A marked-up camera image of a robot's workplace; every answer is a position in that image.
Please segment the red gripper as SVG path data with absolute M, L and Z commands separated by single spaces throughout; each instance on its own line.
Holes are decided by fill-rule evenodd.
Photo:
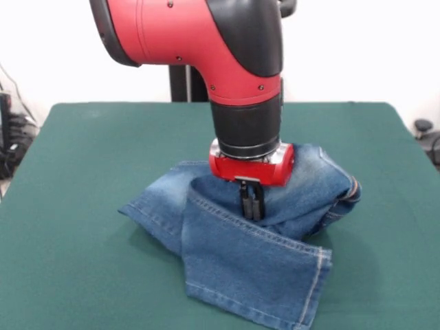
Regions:
M 243 216 L 260 221 L 265 217 L 263 186 L 285 186 L 288 183 L 294 165 L 294 147 L 292 144 L 281 143 L 273 153 L 263 158 L 233 159 L 221 152 L 218 142 L 213 142 L 208 163 L 216 177 L 227 181 L 244 180 L 239 187 Z M 253 182 L 253 199 L 249 196 L 246 181 Z

